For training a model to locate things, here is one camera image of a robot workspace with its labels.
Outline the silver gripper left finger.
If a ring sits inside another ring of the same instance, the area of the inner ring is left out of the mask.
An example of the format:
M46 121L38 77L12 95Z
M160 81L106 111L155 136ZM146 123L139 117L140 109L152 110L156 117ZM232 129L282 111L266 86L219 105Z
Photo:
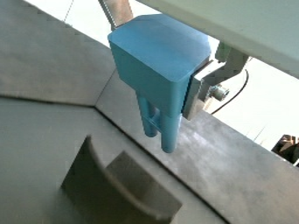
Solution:
M98 0L114 31L134 18L128 0Z

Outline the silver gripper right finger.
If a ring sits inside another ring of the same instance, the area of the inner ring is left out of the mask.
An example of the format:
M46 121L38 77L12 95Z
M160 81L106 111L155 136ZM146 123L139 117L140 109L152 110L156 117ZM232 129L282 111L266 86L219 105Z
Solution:
M248 55L223 42L219 43L215 57L191 76L182 116L191 120L210 98L223 101L230 91L220 83L236 76L248 61Z

